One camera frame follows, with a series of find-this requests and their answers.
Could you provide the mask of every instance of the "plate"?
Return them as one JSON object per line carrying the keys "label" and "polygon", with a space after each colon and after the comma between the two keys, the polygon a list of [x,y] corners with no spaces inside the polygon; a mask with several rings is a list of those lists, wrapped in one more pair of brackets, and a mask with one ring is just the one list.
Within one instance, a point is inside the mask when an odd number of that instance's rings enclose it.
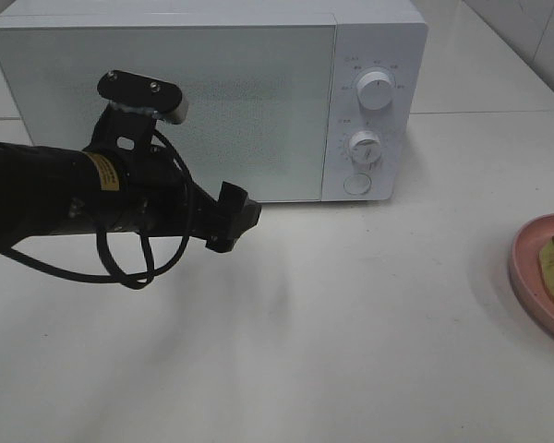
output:
{"label": "plate", "polygon": [[527,223],[515,236],[509,272],[515,295],[529,315],[554,334],[554,299],[547,292],[539,251],[554,235],[554,214]]}

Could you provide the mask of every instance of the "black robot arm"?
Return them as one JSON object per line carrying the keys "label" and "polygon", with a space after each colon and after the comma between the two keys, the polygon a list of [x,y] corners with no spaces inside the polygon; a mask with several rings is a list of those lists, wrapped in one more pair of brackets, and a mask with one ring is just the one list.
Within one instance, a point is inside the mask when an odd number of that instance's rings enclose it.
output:
{"label": "black robot arm", "polygon": [[[190,236],[213,251],[232,250],[257,224],[260,204],[225,182],[213,199],[156,130],[158,120],[184,121],[188,105],[182,91],[123,71],[103,76],[98,91],[109,104],[83,151],[0,143],[0,254],[56,277],[140,289],[181,258]],[[133,146],[120,147],[127,143]],[[125,274],[117,266],[107,243],[110,232],[138,233],[145,272]],[[59,269],[12,249],[33,235],[74,233],[96,233],[110,275]],[[182,241],[173,258],[155,269],[149,239],[160,236],[182,236]]]}

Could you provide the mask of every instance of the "white countertop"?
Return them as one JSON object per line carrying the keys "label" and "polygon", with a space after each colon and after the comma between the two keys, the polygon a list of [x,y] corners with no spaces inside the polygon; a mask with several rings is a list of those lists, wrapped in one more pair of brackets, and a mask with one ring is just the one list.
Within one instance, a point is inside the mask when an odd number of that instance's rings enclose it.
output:
{"label": "white countertop", "polygon": [[[430,29],[413,113],[554,110],[554,93],[470,7],[415,3]],[[17,117],[0,72],[0,118]]]}
{"label": "white countertop", "polygon": [[[506,266],[550,212],[554,113],[413,115],[391,201],[267,205],[143,292],[0,257],[0,443],[554,443],[554,340]],[[93,243],[20,249],[97,271]]]}

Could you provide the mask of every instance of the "timer knob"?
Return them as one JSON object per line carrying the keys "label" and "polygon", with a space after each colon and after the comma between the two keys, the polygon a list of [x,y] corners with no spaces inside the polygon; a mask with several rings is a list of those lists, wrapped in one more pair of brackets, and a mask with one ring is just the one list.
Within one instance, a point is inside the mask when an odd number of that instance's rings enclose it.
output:
{"label": "timer knob", "polygon": [[378,69],[361,76],[356,83],[356,88],[361,105],[376,111],[391,102],[394,80],[390,74]]}
{"label": "timer knob", "polygon": [[379,137],[371,131],[359,131],[349,138],[347,152],[359,164],[370,164],[381,157]]}

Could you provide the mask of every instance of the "microwave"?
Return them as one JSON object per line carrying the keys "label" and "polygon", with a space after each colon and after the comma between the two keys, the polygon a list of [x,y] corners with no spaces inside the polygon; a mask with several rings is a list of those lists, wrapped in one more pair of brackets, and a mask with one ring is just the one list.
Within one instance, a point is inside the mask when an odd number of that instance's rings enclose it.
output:
{"label": "microwave", "polygon": [[35,145],[83,149],[119,69],[177,84],[195,180],[262,202],[391,196],[428,27],[408,0],[17,0],[0,67]]}

